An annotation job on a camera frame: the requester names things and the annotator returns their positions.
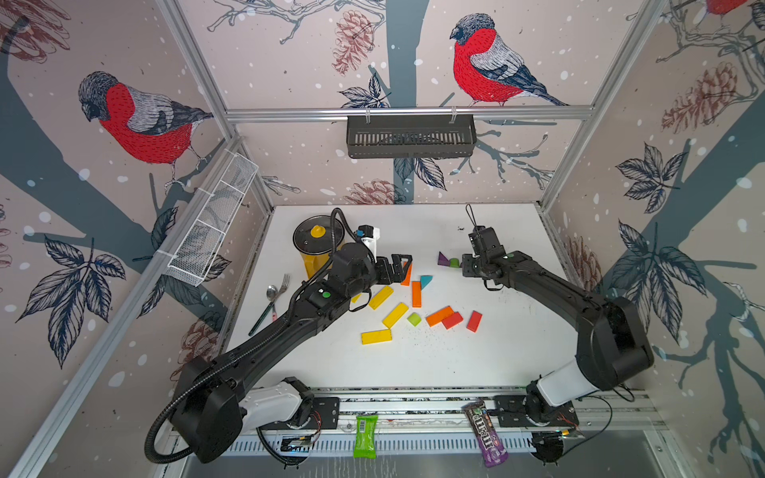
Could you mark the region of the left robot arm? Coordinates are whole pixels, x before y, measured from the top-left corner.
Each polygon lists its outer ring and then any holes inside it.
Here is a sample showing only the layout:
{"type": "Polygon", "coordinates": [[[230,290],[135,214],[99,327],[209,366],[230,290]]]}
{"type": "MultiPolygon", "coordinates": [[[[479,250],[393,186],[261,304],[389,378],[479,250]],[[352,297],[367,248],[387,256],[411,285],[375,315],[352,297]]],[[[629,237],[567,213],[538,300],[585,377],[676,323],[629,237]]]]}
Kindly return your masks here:
{"type": "Polygon", "coordinates": [[[262,388],[258,406],[242,404],[292,350],[351,312],[353,298],[376,285],[404,281],[414,264],[410,254],[374,255],[340,208],[332,211],[330,224],[350,235],[350,243],[331,244],[326,264],[295,291],[282,316],[214,360],[195,358],[183,367],[173,399],[147,432],[147,460],[169,464],[193,454],[209,463],[239,438],[245,423],[261,427],[307,414],[312,392],[296,378],[262,388]]]}

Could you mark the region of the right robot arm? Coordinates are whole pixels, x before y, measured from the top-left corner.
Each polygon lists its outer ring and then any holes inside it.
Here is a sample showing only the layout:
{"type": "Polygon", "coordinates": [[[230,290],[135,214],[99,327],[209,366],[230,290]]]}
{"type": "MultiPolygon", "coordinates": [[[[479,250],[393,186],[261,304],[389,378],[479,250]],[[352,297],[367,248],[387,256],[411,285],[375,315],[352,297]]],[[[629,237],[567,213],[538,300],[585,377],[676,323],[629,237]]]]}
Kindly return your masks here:
{"type": "Polygon", "coordinates": [[[489,262],[464,254],[462,275],[493,282],[494,290],[514,289],[556,313],[577,333],[573,360],[532,380],[524,400],[528,419],[551,422],[573,400],[607,392],[655,363],[639,308],[626,298],[590,293],[515,251],[489,262]]]}

